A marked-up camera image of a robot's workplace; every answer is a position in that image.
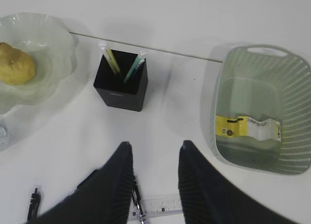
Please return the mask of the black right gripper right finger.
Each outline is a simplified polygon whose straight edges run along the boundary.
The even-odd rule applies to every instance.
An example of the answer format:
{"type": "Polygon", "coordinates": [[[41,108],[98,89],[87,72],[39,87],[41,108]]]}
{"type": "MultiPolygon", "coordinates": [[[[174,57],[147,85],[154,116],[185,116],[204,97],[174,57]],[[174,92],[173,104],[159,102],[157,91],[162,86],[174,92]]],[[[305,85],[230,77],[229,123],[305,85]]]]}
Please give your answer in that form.
{"type": "Polygon", "coordinates": [[[190,140],[180,148],[178,189],[187,224],[292,224],[227,180],[190,140]]]}

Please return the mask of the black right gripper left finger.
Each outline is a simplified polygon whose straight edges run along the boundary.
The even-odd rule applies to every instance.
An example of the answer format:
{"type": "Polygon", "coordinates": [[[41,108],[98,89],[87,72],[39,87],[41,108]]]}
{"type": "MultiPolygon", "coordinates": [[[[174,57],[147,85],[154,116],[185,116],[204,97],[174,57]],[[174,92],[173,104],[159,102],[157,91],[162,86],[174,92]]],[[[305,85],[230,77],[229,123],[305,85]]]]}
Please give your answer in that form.
{"type": "Polygon", "coordinates": [[[99,169],[79,184],[75,192],[30,224],[125,224],[134,183],[133,153],[122,142],[99,169]]]}

